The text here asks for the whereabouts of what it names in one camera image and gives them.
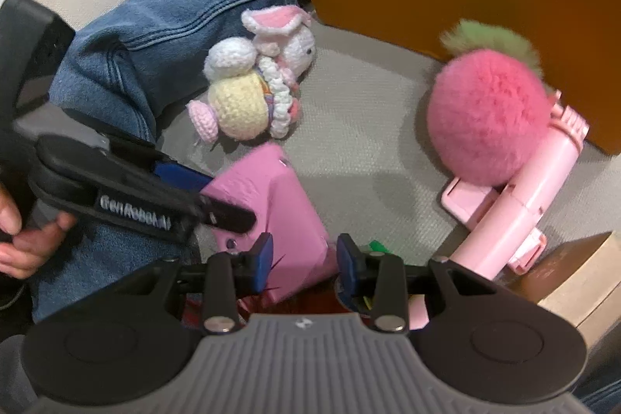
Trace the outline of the person's left hand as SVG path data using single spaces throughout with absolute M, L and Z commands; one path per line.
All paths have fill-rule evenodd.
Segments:
M 1 230 L 12 240 L 1 243 L 1 272 L 14 279 L 27 279 L 42 267 L 58 250 L 77 223 L 64 211 L 41 229 L 22 229 L 18 207 L 4 185 L 1 185 Z

